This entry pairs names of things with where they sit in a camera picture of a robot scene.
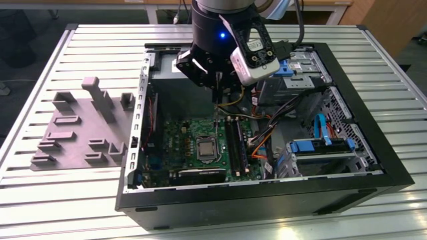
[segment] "cpu socket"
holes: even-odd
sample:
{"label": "cpu socket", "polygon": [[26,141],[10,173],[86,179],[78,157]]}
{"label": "cpu socket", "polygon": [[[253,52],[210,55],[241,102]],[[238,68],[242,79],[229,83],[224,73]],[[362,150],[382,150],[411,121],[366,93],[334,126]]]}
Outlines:
{"label": "cpu socket", "polygon": [[196,139],[196,156],[204,164],[212,163],[217,159],[217,147],[214,137]]}

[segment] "green circuit board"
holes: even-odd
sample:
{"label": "green circuit board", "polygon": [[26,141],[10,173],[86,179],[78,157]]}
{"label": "green circuit board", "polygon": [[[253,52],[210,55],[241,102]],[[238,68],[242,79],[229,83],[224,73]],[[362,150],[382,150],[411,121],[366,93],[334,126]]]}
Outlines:
{"label": "green circuit board", "polygon": [[[218,119],[217,135],[214,119],[186,119],[181,121],[165,121],[162,126],[162,157],[156,159],[157,170],[176,169],[225,169],[225,182],[237,182],[260,179],[258,164],[249,164],[249,172],[240,176],[232,175],[226,136],[225,120]],[[250,123],[246,119],[238,121],[244,139],[252,137]],[[197,139],[212,139],[216,142],[216,159],[204,163],[197,159]],[[156,187],[166,187],[168,181],[164,173],[152,179]]]}

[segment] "ram slot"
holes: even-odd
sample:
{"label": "ram slot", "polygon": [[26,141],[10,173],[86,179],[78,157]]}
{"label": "ram slot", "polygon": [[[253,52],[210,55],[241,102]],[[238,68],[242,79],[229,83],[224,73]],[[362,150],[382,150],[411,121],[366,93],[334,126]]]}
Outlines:
{"label": "ram slot", "polygon": [[226,118],[224,121],[225,125],[225,138],[226,138],[226,146],[228,146],[228,158],[229,158],[229,167],[230,173],[233,176],[240,176],[240,156],[238,156],[238,137],[236,125],[233,124],[233,119]]}
{"label": "ram slot", "polygon": [[249,172],[248,167],[248,156],[246,156],[246,146],[245,146],[245,139],[242,137],[242,130],[240,126],[240,121],[233,121],[234,128],[237,129],[237,139],[238,139],[238,162],[240,162],[240,169],[246,174]]}

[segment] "slotted metal table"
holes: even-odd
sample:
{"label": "slotted metal table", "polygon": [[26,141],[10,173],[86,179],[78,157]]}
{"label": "slotted metal table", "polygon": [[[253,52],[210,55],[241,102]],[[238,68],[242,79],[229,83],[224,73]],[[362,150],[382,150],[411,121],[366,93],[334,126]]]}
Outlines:
{"label": "slotted metal table", "polygon": [[[268,25],[273,40],[294,41],[298,28]],[[305,26],[305,42],[324,42],[393,146],[415,185],[341,214],[146,232],[114,211],[120,168],[29,170],[54,106],[54,93],[100,78],[110,97],[136,92],[145,43],[188,43],[174,25],[78,25],[65,30],[0,149],[0,238],[425,239],[427,101],[366,30]]]}

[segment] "motherboard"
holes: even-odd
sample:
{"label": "motherboard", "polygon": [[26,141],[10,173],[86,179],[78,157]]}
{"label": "motherboard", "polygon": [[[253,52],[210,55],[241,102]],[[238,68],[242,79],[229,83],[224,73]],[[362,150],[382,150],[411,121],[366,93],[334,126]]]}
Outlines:
{"label": "motherboard", "polygon": [[184,185],[258,180],[245,146],[252,135],[246,118],[164,121],[161,154],[148,156],[149,187],[181,185],[174,180],[184,177]]}

